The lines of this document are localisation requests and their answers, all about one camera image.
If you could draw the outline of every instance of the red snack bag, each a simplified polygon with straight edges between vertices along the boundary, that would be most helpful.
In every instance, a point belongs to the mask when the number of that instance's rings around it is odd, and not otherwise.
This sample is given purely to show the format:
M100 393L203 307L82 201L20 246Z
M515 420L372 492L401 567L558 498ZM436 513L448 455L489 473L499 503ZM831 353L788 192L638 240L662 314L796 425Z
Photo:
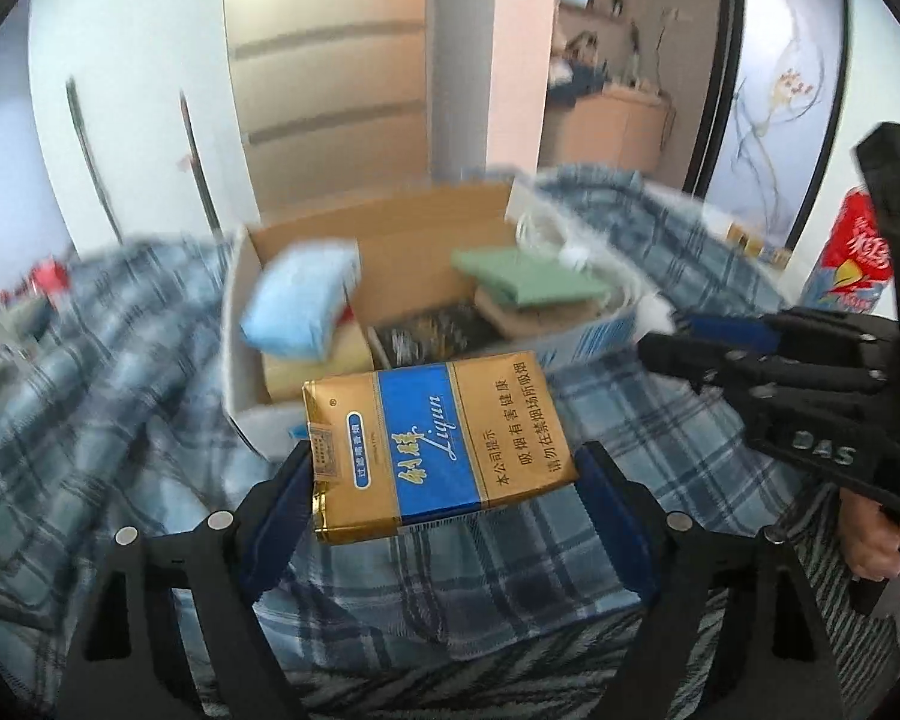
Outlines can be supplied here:
M869 314L892 278L890 247L877 233L874 201L866 189L853 189L844 198L800 304Z

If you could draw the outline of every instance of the bed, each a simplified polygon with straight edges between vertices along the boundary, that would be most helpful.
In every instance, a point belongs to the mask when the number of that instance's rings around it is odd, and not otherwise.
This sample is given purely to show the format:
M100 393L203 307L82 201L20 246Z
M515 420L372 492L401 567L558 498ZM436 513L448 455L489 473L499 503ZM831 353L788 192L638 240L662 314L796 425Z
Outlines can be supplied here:
M780 307L766 275L630 173L564 167L538 185L641 266L674 307ZM0 671L50 712L67 642L113 533L188 530L275 468L227 422L220 390L226 244L137 244L81 264L34 365L0 408ZM780 522L833 643L850 717L893 683L892 622L853 614L834 538L835 491L747 449L719 391L649 375L634 350L549 385L571 445L600 440L665 509L714 530ZM673 717L706 678L724 597L701 625ZM179 618L208 712L196 615ZM639 626L571 488L466 523L344 547L300 544L256 607L314 716L583 717Z

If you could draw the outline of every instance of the green notebook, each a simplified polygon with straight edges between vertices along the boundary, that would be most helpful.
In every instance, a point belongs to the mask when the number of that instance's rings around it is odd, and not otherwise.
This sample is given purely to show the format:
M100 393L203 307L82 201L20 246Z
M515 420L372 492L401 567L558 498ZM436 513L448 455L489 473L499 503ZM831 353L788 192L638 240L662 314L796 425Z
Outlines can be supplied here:
M606 295L610 286L596 276L564 268L516 247L455 251L453 267L471 275L492 295L519 308L572 303Z

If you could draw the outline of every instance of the snack package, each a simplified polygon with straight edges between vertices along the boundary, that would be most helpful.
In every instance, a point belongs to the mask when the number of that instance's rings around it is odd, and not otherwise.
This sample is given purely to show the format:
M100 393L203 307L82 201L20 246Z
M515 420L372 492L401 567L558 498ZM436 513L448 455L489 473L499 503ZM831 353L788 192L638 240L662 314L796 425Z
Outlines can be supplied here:
M304 386L314 531L394 536L576 481L533 352L337 376Z
M854 189L844 198L800 304L869 314L892 278L890 247L877 233L874 201L865 189Z

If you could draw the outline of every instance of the blue stripe on cigarette pack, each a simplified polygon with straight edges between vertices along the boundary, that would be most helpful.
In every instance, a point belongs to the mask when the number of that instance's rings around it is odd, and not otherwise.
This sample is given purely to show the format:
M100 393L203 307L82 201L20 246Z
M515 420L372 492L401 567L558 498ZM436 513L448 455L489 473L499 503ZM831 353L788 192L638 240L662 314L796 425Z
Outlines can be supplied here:
M447 365L377 374L403 525L480 509Z

